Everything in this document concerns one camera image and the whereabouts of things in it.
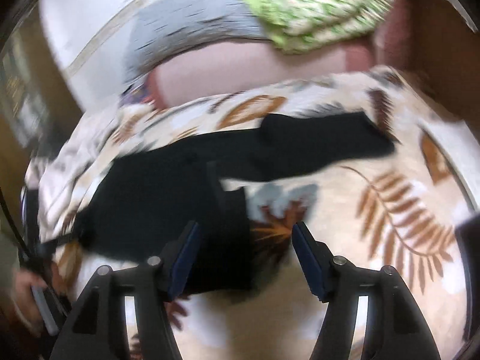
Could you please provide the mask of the person's left hand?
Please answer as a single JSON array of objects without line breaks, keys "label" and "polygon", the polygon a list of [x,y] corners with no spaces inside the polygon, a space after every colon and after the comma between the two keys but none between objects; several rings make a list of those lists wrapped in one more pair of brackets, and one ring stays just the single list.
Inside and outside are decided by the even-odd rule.
[{"label": "person's left hand", "polygon": [[43,330],[43,319],[32,295],[33,287],[43,290],[47,288],[47,283],[40,275],[23,267],[14,271],[10,298],[16,316],[30,333],[38,337]]}]

